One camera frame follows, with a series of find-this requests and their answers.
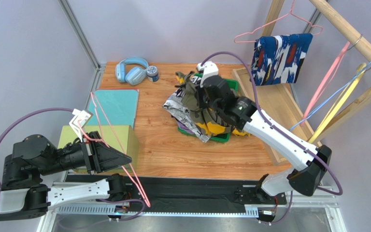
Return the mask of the purple trousers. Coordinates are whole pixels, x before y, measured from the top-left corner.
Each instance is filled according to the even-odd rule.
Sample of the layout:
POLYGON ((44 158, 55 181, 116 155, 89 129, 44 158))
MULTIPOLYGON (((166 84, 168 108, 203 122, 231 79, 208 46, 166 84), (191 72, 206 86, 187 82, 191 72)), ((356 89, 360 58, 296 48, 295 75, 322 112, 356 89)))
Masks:
POLYGON ((189 128, 184 124, 184 123, 182 123, 182 122, 179 121, 178 119, 176 119, 176 122, 177 122, 177 126, 178 126, 180 129, 186 131, 187 133, 193 134, 193 131, 190 130, 190 129, 189 129, 189 128))

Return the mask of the newspaper print garment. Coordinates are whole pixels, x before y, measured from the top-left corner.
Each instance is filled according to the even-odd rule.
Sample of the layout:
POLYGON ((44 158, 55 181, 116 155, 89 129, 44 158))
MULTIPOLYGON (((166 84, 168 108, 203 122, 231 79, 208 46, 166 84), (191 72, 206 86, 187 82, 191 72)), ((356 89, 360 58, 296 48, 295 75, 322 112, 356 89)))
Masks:
POLYGON ((189 110, 182 104, 182 97, 182 90, 178 88, 163 103, 163 109, 169 112, 172 117, 184 123, 202 142, 208 142, 210 136, 202 134, 197 128, 194 121, 190 117, 189 110))

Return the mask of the yellow camouflage garment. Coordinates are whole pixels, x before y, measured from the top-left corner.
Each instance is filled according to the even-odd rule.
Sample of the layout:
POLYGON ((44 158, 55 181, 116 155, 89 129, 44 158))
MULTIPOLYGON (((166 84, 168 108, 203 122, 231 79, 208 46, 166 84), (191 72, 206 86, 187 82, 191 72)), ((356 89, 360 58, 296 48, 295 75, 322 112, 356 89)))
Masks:
POLYGON ((236 129, 227 124, 215 111, 204 108, 199 103, 197 88, 200 87, 201 78, 195 75, 194 71, 188 74, 176 72, 176 79, 179 82, 176 95, 181 98, 181 104, 184 106, 191 120, 199 132, 207 136, 217 136, 225 133, 232 133, 237 136, 250 136, 249 133, 236 129))

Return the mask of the blue white patterned garment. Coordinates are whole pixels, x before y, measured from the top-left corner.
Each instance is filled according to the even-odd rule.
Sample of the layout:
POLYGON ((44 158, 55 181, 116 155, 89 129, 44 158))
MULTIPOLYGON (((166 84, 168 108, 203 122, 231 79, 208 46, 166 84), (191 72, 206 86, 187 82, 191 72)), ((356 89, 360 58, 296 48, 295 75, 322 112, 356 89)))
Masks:
POLYGON ((255 40, 251 64, 255 85, 296 83, 313 37, 302 33, 255 40))

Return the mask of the yellow clothes hanger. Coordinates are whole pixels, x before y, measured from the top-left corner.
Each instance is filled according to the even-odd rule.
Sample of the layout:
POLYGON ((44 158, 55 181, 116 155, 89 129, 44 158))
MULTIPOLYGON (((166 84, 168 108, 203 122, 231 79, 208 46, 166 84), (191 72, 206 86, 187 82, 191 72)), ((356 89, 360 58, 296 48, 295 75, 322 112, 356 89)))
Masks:
POLYGON ((308 140, 309 143, 313 143, 317 140, 318 136, 323 132, 323 130, 328 126, 329 122, 336 116, 339 112, 340 108, 344 105, 345 101, 350 97, 351 93, 354 91, 356 86, 359 84, 359 81, 364 75, 365 69, 367 67, 366 63, 361 63, 357 67, 356 76, 342 89, 341 93, 339 94, 338 98, 331 106, 323 120, 321 121, 320 125, 308 140))

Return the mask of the blue wire hanger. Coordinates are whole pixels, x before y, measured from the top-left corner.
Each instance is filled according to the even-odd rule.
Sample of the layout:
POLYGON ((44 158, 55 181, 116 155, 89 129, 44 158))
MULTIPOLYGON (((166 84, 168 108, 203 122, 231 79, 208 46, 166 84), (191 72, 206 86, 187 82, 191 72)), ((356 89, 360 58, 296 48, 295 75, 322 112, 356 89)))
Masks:
POLYGON ((292 131, 295 127, 297 127, 298 125, 300 125, 302 122, 305 122, 306 120, 308 120, 309 118, 311 118, 317 111, 319 111, 328 101, 330 101, 335 95, 337 95, 340 91, 343 91, 346 87, 348 87, 353 81, 355 81, 358 77, 359 74, 362 74, 366 71, 367 69, 367 66, 364 66, 363 68, 361 69, 358 69, 356 74, 353 76, 353 78, 350 79, 349 82, 347 82, 344 86, 342 86, 341 88, 339 88, 338 90, 336 90, 330 97, 328 97, 326 100, 324 100, 319 106, 315 107, 307 116, 305 119, 302 119, 300 120, 298 123, 294 124, 290 129, 289 131, 292 131))

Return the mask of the thick pink hanger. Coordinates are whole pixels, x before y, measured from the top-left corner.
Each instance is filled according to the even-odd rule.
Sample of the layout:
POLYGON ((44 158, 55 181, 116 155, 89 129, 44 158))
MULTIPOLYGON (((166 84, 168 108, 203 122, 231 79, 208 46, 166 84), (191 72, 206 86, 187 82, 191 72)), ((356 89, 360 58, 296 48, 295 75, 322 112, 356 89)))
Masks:
POLYGON ((333 61, 332 65, 322 78, 320 84, 318 85, 316 91, 314 92, 313 96, 311 97, 306 110, 303 114, 302 120, 299 122, 299 126, 303 126, 305 124, 305 121, 307 120, 308 116, 311 116, 311 110, 314 107, 314 105, 317 103, 318 99, 321 97, 322 93, 325 91, 327 86, 330 84, 334 76, 336 75, 336 72, 342 62, 343 57, 345 56, 346 52, 351 50, 353 47, 356 46, 356 44, 362 39, 363 35, 360 34, 359 38, 353 43, 352 46, 350 46, 350 42, 347 42, 344 47, 341 49, 335 60, 333 61))

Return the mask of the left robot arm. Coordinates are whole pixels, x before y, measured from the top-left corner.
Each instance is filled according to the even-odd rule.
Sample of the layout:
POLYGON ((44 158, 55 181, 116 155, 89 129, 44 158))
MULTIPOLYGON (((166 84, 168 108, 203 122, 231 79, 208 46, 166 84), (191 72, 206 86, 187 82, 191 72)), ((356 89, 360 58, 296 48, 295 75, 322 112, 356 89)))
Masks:
POLYGON ((85 167, 99 174, 131 163, 130 156, 107 146, 97 131, 88 139, 75 139, 63 148, 34 134, 15 143, 4 161, 0 188, 0 221, 33 219, 49 210, 87 200, 120 200, 126 190, 121 177, 68 187, 48 187, 42 177, 85 167))

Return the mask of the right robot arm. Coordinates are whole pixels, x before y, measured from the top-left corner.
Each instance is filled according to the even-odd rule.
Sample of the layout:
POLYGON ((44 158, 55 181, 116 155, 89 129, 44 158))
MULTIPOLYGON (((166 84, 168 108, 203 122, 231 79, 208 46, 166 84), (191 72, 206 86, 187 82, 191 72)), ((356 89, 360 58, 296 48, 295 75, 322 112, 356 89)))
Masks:
POLYGON ((264 175, 257 187, 269 196, 295 190, 313 196, 327 172, 332 151, 326 145, 316 147, 276 123, 255 102, 237 96, 219 75, 206 78, 201 87, 205 102, 226 123, 247 132, 283 155, 292 167, 278 174, 264 175))

